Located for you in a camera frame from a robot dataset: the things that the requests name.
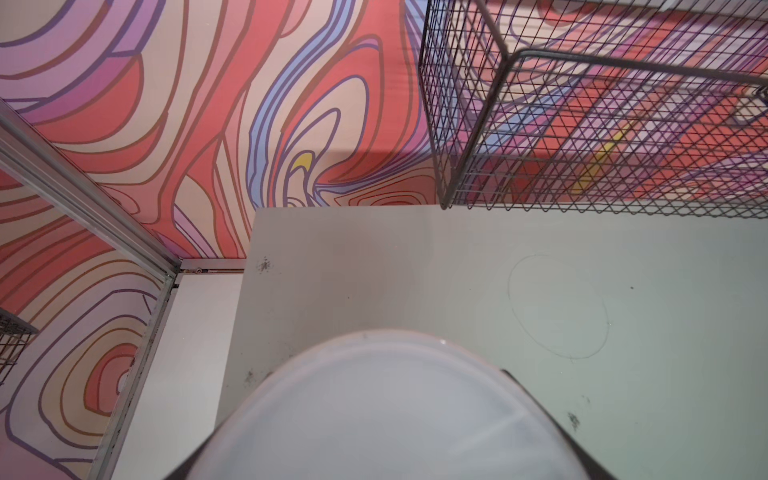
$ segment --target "white table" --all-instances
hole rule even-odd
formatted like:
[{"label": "white table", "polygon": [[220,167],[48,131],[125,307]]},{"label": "white table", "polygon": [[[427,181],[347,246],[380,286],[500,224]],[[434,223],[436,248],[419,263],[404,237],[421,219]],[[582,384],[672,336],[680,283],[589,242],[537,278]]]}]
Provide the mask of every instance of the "white table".
[{"label": "white table", "polygon": [[768,472],[768,222],[257,210],[218,420],[290,356],[414,329],[507,369],[609,471]]}]

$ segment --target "wire basket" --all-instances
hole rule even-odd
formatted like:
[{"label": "wire basket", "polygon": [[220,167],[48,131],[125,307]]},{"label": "wire basket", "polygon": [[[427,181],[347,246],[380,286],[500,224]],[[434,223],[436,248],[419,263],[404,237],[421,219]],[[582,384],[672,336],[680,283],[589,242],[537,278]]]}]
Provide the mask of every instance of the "wire basket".
[{"label": "wire basket", "polygon": [[16,365],[19,356],[38,330],[24,320],[0,308],[0,386]]},{"label": "wire basket", "polygon": [[768,2],[563,3],[429,3],[442,207],[768,217]]}]

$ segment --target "wire mesh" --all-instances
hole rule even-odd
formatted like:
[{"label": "wire mesh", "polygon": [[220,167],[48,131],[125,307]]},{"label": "wire mesh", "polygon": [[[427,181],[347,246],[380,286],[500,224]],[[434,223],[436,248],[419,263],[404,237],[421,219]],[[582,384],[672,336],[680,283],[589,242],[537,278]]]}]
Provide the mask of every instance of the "wire mesh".
[{"label": "wire mesh", "polygon": [[36,333],[32,325],[0,308],[0,386]]},{"label": "wire mesh", "polygon": [[768,2],[638,3],[432,0],[444,208],[768,217]]}]

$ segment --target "faint drawn circle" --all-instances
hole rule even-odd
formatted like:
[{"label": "faint drawn circle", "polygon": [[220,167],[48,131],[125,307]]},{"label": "faint drawn circle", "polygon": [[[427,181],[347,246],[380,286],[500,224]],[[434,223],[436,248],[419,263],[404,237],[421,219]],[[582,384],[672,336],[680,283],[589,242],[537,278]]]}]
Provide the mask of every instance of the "faint drawn circle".
[{"label": "faint drawn circle", "polygon": [[509,274],[507,294],[523,330],[555,355],[586,359],[608,340],[602,297],[566,263],[546,255],[520,260]]}]

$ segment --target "psychedelic mural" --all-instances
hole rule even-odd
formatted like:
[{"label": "psychedelic mural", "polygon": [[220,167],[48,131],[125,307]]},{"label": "psychedelic mural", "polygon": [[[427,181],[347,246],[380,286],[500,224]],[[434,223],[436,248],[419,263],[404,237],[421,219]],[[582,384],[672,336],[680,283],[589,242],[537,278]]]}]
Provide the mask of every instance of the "psychedelic mural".
[{"label": "psychedelic mural", "polygon": [[0,171],[0,306],[40,333],[0,386],[0,478],[86,478],[159,281]]},{"label": "psychedelic mural", "polygon": [[[765,22],[668,12],[696,22],[679,35],[610,2],[489,4],[514,9],[512,49],[766,70]],[[416,74],[426,0],[0,8],[0,98],[181,257],[245,257],[257,207],[435,201]]]}]

